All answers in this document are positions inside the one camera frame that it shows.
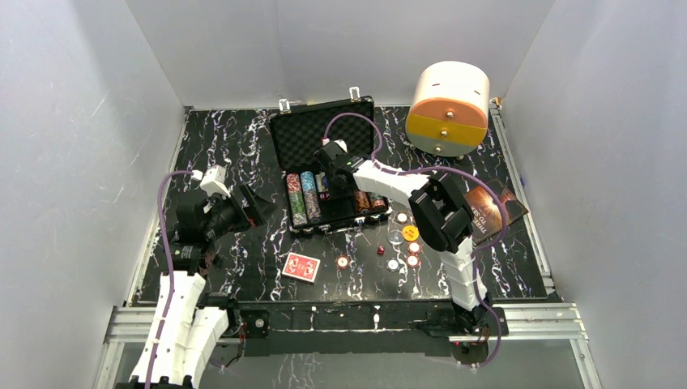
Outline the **red playing card deck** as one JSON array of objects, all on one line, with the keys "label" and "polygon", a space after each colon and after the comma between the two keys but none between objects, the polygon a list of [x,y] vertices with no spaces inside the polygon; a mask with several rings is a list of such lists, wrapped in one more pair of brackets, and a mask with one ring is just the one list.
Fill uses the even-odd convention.
[{"label": "red playing card deck", "polygon": [[321,265],[321,260],[303,254],[289,253],[281,275],[288,278],[314,284]]}]

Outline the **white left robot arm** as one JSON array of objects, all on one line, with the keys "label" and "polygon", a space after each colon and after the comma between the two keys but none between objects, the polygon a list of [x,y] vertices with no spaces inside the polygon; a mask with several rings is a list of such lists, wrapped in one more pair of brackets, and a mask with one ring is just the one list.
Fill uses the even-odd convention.
[{"label": "white left robot arm", "polygon": [[117,388],[197,388],[218,340],[245,327],[234,298],[205,292],[207,276],[217,241],[263,225],[275,206],[246,184],[233,193],[206,192],[204,200],[178,207],[165,232],[169,268],[160,276],[151,328],[130,377]]}]

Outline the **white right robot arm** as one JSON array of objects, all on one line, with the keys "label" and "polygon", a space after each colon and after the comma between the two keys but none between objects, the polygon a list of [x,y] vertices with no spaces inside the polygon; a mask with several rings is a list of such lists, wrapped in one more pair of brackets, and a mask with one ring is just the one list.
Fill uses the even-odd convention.
[{"label": "white right robot arm", "polygon": [[446,166],[393,168],[347,152],[340,141],[320,147],[314,157],[331,186],[375,193],[407,207],[421,240],[444,266],[454,311],[450,323],[468,336],[487,327],[491,305],[474,253],[474,212],[456,181],[458,176],[469,178],[467,173]]}]

